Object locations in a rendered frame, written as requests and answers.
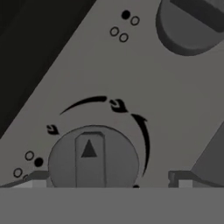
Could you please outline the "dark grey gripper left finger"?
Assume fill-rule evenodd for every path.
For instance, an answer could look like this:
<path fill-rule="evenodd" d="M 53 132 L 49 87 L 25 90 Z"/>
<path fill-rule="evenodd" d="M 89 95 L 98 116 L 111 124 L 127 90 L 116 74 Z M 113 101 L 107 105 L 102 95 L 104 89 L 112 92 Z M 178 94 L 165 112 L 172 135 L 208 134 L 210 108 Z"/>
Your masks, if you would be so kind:
<path fill-rule="evenodd" d="M 0 188 L 47 188 L 53 187 L 48 171 L 33 171 L 21 180 L 0 185 Z"/>

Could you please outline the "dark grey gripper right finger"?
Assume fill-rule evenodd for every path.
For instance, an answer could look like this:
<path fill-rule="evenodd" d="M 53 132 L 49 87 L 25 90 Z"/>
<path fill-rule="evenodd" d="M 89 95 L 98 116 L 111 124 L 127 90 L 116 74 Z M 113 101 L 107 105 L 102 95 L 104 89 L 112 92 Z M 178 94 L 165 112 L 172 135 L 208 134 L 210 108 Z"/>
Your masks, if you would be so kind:
<path fill-rule="evenodd" d="M 214 182 L 199 178 L 191 171 L 168 171 L 169 188 L 180 188 L 182 182 L 190 183 L 191 187 L 213 187 L 213 188 L 224 188 L 224 185 L 216 184 Z"/>

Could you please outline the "grey round stove knob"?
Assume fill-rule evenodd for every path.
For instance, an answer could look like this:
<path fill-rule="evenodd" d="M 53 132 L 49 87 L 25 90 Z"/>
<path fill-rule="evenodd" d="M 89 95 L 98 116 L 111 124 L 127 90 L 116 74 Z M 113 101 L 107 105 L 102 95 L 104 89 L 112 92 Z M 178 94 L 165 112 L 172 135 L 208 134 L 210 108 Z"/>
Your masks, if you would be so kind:
<path fill-rule="evenodd" d="M 169 51 L 205 53 L 224 41 L 224 0 L 160 0 L 156 28 Z"/>
<path fill-rule="evenodd" d="M 102 125 L 73 129 L 52 147 L 48 171 L 55 187 L 132 187 L 139 159 L 132 142 Z"/>

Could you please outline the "grey stove control panel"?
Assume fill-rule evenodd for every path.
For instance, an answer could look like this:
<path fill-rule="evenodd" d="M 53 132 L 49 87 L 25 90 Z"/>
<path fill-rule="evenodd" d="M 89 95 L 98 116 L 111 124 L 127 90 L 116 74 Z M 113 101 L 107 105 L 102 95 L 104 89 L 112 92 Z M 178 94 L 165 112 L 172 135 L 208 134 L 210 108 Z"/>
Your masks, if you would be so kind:
<path fill-rule="evenodd" d="M 126 188 L 168 187 L 168 171 L 224 185 L 224 41 L 169 51 L 159 3 L 0 0 L 0 186 L 48 171 L 56 142 L 90 125 L 134 145 Z"/>

